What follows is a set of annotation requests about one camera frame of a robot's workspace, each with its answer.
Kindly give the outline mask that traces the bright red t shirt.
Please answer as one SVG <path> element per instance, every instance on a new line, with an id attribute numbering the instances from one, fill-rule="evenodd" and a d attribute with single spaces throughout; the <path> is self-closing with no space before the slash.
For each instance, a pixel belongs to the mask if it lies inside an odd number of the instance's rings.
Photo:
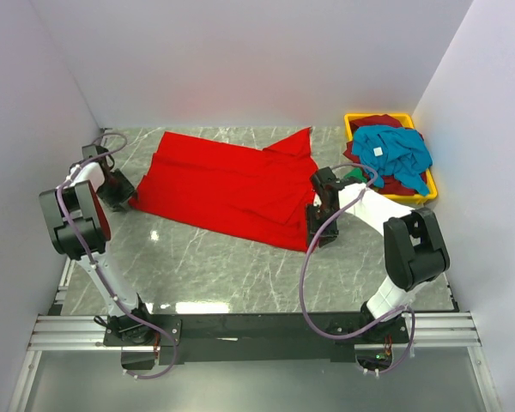
<path id="1" fill-rule="evenodd" d="M 138 185 L 133 209 L 194 227 L 305 251 L 311 131 L 247 148 L 167 131 Z"/>

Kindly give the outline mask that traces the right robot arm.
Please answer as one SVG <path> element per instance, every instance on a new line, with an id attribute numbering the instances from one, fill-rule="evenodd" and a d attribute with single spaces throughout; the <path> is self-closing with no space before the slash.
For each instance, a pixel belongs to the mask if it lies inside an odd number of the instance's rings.
<path id="1" fill-rule="evenodd" d="M 306 206 L 307 251 L 300 273 L 300 307 L 310 316 L 304 302 L 304 281 L 312 252 L 337 239 L 337 219 L 350 214 L 377 231 L 383 238 L 386 278 L 363 307 L 360 334 L 379 342 L 390 331 L 389 320 L 407 310 L 423 286 L 450 267 L 450 258 L 435 213 L 413 209 L 378 194 L 370 180 L 340 179 L 330 167 L 317 170 L 310 181 L 319 204 Z"/>

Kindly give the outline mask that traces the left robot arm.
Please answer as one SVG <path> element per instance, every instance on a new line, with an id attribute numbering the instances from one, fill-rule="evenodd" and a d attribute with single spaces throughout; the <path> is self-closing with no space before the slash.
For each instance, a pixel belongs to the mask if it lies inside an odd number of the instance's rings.
<path id="1" fill-rule="evenodd" d="M 65 181 L 39 194 L 39 204 L 55 250 L 82 267 L 103 297 L 108 320 L 136 345 L 149 342 L 155 325 L 139 294 L 119 273 L 109 242 L 112 231 L 103 208 L 126 211 L 136 188 L 108 163 L 111 153 L 98 144 L 82 148 L 83 160 L 70 167 Z"/>

